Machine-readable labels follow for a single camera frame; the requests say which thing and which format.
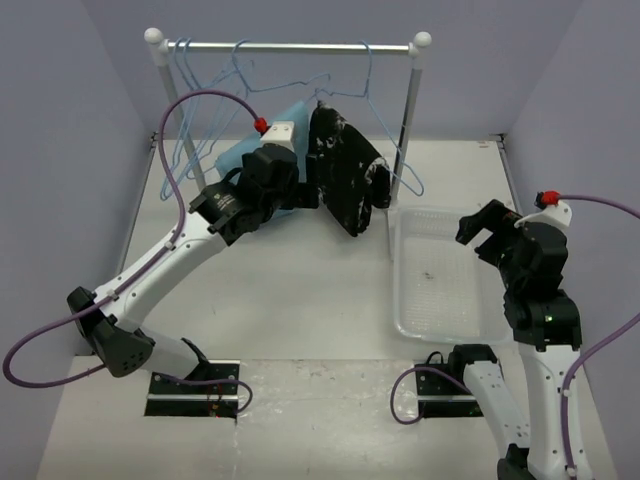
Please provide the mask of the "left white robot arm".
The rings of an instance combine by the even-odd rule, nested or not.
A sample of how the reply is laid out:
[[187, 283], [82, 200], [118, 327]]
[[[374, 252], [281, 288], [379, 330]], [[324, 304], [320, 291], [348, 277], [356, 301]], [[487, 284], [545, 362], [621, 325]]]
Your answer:
[[191, 272], [291, 206], [300, 188], [293, 148], [263, 142], [243, 154], [241, 166], [206, 186], [166, 237], [119, 278], [95, 290], [74, 289], [67, 304], [76, 326], [109, 373], [121, 378], [143, 369], [171, 376], [187, 393], [201, 390], [208, 379], [201, 350], [142, 325]]

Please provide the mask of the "black white-patterned trousers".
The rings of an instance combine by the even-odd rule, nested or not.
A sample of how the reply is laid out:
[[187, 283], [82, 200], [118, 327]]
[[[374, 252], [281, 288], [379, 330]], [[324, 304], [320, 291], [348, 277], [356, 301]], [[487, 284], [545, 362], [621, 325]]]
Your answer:
[[336, 109], [320, 101], [309, 125], [321, 201], [352, 237], [365, 232], [371, 212], [391, 203], [388, 163]]

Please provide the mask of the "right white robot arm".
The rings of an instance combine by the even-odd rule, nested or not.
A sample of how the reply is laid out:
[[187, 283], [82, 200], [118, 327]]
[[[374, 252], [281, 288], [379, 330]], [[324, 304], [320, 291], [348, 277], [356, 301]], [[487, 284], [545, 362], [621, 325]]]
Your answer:
[[575, 302], [562, 290], [568, 259], [564, 233], [570, 207], [560, 201], [522, 216], [498, 200], [459, 221], [456, 240], [469, 244], [481, 231], [478, 258], [495, 267], [505, 292], [505, 318], [517, 344], [527, 387], [522, 413], [493, 350], [457, 345], [446, 368], [448, 385], [470, 392], [493, 434], [501, 479], [591, 479], [574, 384], [582, 332]]

